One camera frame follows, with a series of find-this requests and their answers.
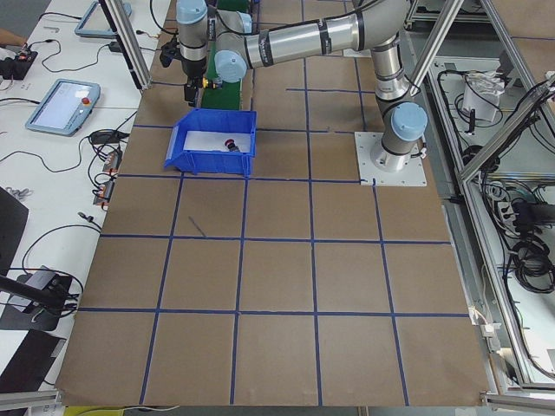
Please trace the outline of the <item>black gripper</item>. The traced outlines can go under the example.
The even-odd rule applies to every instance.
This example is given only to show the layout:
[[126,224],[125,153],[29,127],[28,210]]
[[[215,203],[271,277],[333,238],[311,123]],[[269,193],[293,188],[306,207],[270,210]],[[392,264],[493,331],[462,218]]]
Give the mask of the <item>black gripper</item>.
[[187,76],[184,88],[184,99],[189,107],[196,107],[198,104],[199,91],[203,88],[204,76]]

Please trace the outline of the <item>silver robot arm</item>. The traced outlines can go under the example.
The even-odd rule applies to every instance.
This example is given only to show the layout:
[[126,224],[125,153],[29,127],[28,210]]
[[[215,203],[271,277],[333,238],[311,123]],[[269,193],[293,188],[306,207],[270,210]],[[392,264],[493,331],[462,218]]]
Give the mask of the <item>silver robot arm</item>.
[[345,49],[368,50],[385,124],[371,159],[383,172],[399,172],[428,123],[425,111],[412,100],[420,83],[408,78],[402,65],[399,31],[408,9],[407,1],[361,1],[342,15],[254,32],[247,14],[220,10],[205,1],[178,1],[178,57],[189,88],[197,89],[206,72],[209,46],[215,48],[217,77],[228,83],[241,81],[254,68]]

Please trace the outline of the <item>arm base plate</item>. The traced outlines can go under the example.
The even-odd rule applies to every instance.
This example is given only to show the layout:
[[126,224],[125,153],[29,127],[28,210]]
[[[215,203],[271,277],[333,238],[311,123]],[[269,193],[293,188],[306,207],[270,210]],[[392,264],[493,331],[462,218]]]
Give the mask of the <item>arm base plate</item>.
[[427,179],[420,149],[415,142],[401,156],[382,148],[381,132],[355,132],[356,157],[361,185],[424,187]]

